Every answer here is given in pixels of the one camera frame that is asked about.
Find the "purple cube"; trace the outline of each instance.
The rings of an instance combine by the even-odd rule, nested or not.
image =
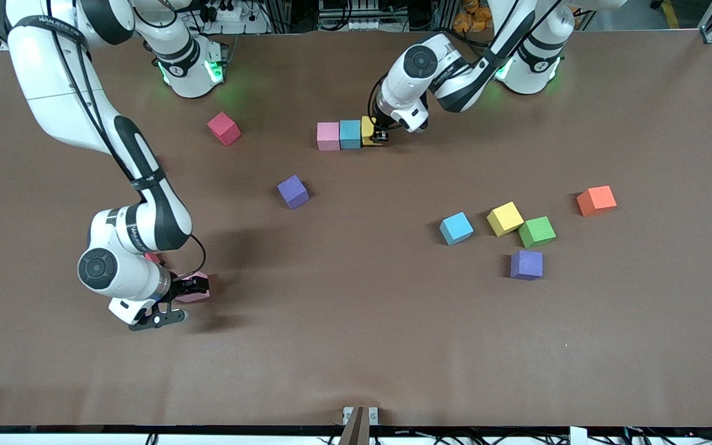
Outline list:
[[[279,184],[279,194],[291,210],[309,200],[309,193],[296,175]]]
[[[538,279],[543,277],[543,254],[521,250],[512,256],[509,277],[514,279]]]

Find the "red cube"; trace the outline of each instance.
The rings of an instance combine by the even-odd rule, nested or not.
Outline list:
[[[224,145],[229,146],[240,136],[240,130],[235,122],[223,112],[208,122],[209,129]]]
[[[611,193],[611,188],[608,185],[587,189],[576,200],[584,216],[605,214],[607,211],[614,210],[617,206],[614,194]]]

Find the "black band on robot arm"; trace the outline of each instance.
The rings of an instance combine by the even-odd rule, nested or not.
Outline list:
[[[85,51],[87,51],[87,54],[90,53],[90,42],[87,41],[87,37],[84,37],[84,34],[73,25],[57,18],[51,16],[27,16],[18,20],[14,28],[18,26],[32,26],[34,28],[52,31],[53,33],[60,34],[60,36],[67,37],[74,43],[82,45]]]

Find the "orange cube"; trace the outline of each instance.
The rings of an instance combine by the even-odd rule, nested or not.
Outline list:
[[[596,216],[605,214],[617,206],[611,188],[608,185],[587,189],[576,198],[579,208],[584,216]]]

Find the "green cube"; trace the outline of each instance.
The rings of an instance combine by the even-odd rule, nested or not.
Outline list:
[[[523,226],[518,229],[518,233],[524,248],[543,245],[552,242],[556,238],[554,228],[551,227],[551,222],[548,221],[547,216],[526,220]]]

